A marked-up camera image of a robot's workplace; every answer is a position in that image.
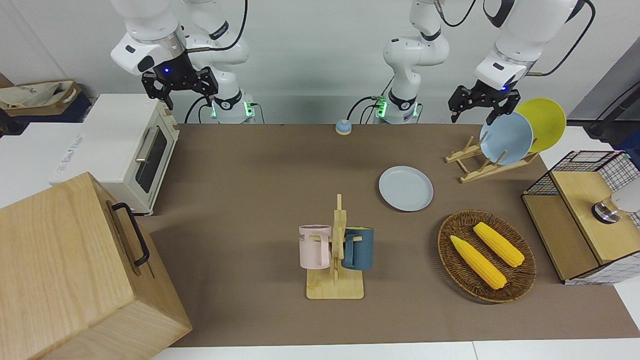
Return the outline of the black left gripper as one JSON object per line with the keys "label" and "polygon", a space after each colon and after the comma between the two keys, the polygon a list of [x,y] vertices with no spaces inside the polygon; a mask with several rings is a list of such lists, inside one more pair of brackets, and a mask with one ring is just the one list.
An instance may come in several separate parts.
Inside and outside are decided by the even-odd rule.
{"label": "black left gripper", "polygon": [[448,100],[451,111],[451,123],[457,123],[463,109],[474,107],[493,107],[486,117],[486,124],[492,125],[500,116],[510,115],[521,100],[521,94],[515,89],[516,82],[493,88],[482,80],[476,80],[473,87],[458,85]]}

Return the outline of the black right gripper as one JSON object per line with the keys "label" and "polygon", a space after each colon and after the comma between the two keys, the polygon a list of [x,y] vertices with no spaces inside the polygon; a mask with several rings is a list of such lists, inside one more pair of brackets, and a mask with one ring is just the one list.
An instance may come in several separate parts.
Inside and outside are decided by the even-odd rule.
{"label": "black right gripper", "polygon": [[219,84],[211,68],[198,70],[198,75],[186,51],[174,59],[156,64],[153,73],[142,74],[142,86],[151,100],[162,101],[169,110],[174,109],[171,91],[198,89],[202,96],[218,94]]}

